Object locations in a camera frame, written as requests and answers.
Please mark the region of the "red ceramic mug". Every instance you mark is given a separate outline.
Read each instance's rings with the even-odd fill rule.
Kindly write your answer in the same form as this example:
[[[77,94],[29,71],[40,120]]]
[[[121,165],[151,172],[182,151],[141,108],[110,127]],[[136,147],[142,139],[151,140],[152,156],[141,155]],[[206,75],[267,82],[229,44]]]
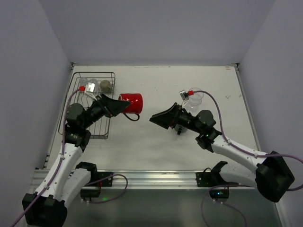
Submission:
[[[130,105],[123,111],[123,115],[128,120],[136,122],[140,119],[140,113],[143,110],[143,97],[140,93],[122,93],[118,100],[130,102]],[[135,114],[137,118],[132,119],[128,114]]]

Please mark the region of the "clear faceted glass cup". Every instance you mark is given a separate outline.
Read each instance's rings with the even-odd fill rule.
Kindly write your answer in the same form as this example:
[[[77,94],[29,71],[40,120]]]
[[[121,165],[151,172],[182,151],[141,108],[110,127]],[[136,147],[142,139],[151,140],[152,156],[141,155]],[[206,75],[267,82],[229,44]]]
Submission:
[[[89,81],[90,81],[90,83],[92,83],[94,85],[93,93],[97,94],[98,93],[98,88],[99,88],[99,84],[98,84],[97,80],[92,78]]]
[[[89,80],[86,77],[80,77],[80,79],[79,79],[79,86],[80,87],[81,86],[85,87],[88,84],[88,81]]]
[[[183,108],[186,109],[187,112],[194,113],[198,110],[198,107],[201,105],[203,101],[204,93],[197,92],[193,95],[189,96],[188,100],[183,103]]]

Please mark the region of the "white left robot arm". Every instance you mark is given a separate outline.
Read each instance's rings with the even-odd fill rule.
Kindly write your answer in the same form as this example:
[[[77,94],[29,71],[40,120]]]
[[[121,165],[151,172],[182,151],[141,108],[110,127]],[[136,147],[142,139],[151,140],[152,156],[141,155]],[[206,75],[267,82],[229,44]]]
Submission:
[[[93,101],[88,109],[78,103],[66,109],[59,154],[36,191],[27,193],[22,200],[27,224],[63,226],[71,202],[97,171],[95,164],[88,163],[78,167],[70,176],[91,137],[88,127],[103,116],[111,117],[112,111],[109,103],[102,100]]]

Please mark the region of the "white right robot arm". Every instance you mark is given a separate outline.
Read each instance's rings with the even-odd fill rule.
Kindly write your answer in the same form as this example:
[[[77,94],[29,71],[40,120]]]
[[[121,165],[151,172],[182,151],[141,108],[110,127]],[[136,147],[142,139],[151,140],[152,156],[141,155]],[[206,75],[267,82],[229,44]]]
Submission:
[[[293,190],[291,185],[295,177],[284,160],[285,155],[249,149],[227,138],[223,129],[214,127],[216,121],[209,110],[193,115],[174,103],[168,110],[152,115],[149,121],[165,129],[181,126],[196,132],[195,140],[201,149],[225,156],[243,167],[238,170],[228,162],[220,161],[209,172],[211,186],[256,188],[272,202],[280,201],[286,192]]]

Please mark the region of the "olive green ceramic mug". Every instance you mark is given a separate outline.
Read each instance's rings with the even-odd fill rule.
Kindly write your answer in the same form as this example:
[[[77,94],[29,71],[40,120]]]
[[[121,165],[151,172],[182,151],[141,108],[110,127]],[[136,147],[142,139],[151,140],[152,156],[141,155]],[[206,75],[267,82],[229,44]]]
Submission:
[[[104,94],[109,94],[113,90],[111,83],[106,79],[100,81],[99,86],[100,86],[101,92],[104,93]]]

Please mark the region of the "black right controller box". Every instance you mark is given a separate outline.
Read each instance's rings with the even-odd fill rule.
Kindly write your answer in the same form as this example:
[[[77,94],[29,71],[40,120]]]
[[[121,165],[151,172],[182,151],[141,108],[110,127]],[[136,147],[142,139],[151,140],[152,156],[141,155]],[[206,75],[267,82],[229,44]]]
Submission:
[[[226,202],[230,196],[228,189],[214,189],[209,192],[210,197],[219,202]]]

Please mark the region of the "black controller box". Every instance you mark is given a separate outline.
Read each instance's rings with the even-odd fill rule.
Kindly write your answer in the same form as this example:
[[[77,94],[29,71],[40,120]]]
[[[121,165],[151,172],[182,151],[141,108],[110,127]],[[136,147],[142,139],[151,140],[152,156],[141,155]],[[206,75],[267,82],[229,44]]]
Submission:
[[[214,189],[209,192],[210,197],[219,202],[226,202],[230,196],[228,189]]]
[[[83,200],[92,201],[92,198],[98,198],[100,196],[100,189],[81,189],[80,197]]]

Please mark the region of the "black left controller box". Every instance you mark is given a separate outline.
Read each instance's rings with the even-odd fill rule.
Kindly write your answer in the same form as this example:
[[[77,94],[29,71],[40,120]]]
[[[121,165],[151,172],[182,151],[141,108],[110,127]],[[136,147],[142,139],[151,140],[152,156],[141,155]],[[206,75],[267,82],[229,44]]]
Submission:
[[[92,198],[98,198],[100,196],[100,189],[81,189],[80,197],[83,200],[92,201]]]

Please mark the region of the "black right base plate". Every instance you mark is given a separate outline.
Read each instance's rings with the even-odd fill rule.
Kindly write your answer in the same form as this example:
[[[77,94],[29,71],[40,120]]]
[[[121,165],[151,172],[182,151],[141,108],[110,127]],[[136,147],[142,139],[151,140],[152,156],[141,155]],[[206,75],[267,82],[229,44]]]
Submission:
[[[238,185],[236,182],[225,181],[219,173],[196,172],[197,187],[214,187],[218,185]]]

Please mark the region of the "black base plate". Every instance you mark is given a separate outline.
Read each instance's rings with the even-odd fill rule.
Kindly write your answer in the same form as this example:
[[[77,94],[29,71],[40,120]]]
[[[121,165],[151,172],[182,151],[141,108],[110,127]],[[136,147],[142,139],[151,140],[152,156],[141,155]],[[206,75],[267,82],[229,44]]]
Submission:
[[[113,172],[97,172],[90,182],[92,183],[103,178],[104,180],[98,183],[91,184],[90,186],[111,187],[113,182],[113,174]]]
[[[236,182],[225,181],[219,173],[196,172],[197,187],[214,187],[218,185],[238,185]]]

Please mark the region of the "aluminium mounting rail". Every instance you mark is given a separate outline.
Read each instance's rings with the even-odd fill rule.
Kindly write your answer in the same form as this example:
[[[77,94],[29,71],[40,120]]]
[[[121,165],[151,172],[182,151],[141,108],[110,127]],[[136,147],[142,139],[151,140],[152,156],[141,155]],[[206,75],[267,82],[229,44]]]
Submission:
[[[228,182],[236,182],[239,185],[247,185],[248,187],[257,188],[256,177],[249,171],[243,174],[232,170],[220,171],[221,177]],[[197,187],[196,172],[203,170],[181,170],[181,171],[165,171],[165,170],[98,170],[98,172],[113,172],[114,174],[122,174],[128,179],[127,189],[202,189]],[[47,169],[35,170],[30,189],[37,188],[44,180],[48,173]],[[102,187],[105,189],[123,189],[126,181],[121,176],[114,176],[111,187]]]

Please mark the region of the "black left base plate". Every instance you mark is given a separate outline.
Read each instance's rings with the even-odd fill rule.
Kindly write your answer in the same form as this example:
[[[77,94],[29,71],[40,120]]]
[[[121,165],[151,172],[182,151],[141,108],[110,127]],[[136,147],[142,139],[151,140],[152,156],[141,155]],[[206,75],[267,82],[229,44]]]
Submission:
[[[91,184],[90,186],[111,187],[113,182],[113,174],[113,172],[97,172],[90,182],[92,183],[103,178],[104,180],[98,183]]]

